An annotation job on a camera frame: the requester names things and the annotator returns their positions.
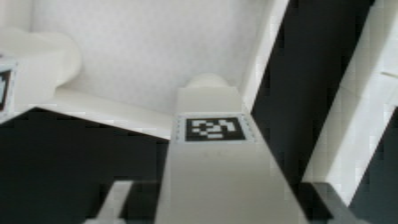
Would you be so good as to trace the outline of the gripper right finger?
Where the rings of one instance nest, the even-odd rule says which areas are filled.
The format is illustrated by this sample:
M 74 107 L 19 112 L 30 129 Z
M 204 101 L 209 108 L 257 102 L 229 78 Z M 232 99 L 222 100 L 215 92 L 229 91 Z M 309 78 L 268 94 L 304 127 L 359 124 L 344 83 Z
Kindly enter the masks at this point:
M 325 224 L 371 224 L 353 215 L 332 185 L 325 182 L 314 182 L 312 188 L 330 213 Z

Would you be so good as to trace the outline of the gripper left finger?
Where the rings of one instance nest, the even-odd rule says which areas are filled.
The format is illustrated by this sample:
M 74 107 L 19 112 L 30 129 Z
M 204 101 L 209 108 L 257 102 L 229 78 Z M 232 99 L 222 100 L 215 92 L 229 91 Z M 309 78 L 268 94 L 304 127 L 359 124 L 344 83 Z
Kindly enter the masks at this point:
M 126 224 L 126 221 L 121 218 L 121 212 L 131 186 L 131 181 L 113 182 L 97 215 L 85 220 L 85 224 Z

